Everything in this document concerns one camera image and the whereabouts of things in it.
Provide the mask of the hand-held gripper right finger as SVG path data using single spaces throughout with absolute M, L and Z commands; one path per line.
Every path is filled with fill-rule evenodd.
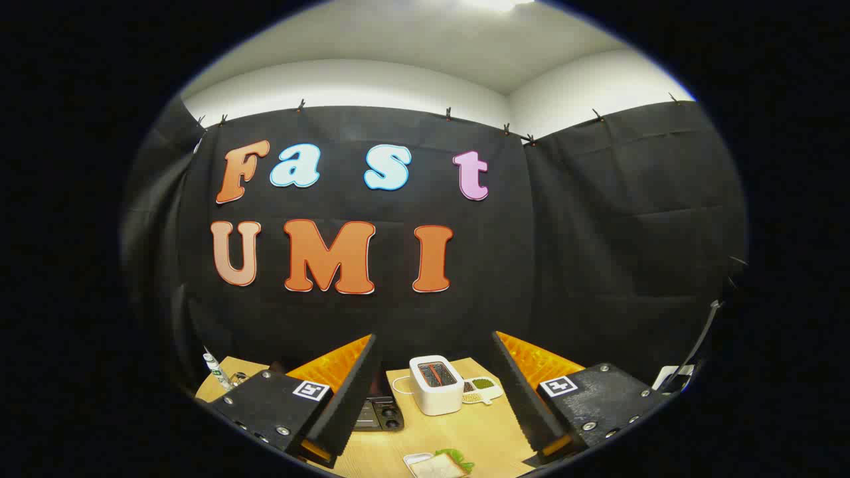
M 540 465 L 601 447 L 670 398 L 607 362 L 580 366 L 501 331 L 491 342 L 492 372 Z

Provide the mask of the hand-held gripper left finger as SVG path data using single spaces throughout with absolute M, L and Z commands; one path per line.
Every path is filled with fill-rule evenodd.
M 204 406 L 277 453 L 333 468 L 380 365 L 379 338 L 369 334 L 292 371 L 257 372 Z

